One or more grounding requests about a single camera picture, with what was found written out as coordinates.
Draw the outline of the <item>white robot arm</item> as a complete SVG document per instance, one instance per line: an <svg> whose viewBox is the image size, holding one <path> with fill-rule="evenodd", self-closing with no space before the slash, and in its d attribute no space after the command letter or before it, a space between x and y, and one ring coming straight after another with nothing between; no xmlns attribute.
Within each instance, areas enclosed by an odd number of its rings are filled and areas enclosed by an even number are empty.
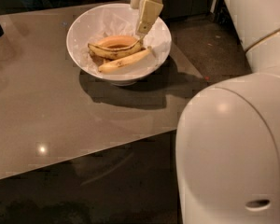
<svg viewBox="0 0 280 224"><path fill-rule="evenodd" d="M280 0L224 0L251 67L197 93L176 130L182 224L280 224Z"/></svg>

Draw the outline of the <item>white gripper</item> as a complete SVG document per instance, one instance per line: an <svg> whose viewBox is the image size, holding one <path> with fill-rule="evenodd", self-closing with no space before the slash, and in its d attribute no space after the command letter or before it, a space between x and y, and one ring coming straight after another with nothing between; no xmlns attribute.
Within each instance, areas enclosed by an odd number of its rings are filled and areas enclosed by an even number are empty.
<svg viewBox="0 0 280 224"><path fill-rule="evenodd" d="M132 9L139 8L135 31L139 35L147 35L161 14L163 9L162 0L131 0L130 6Z"/></svg>

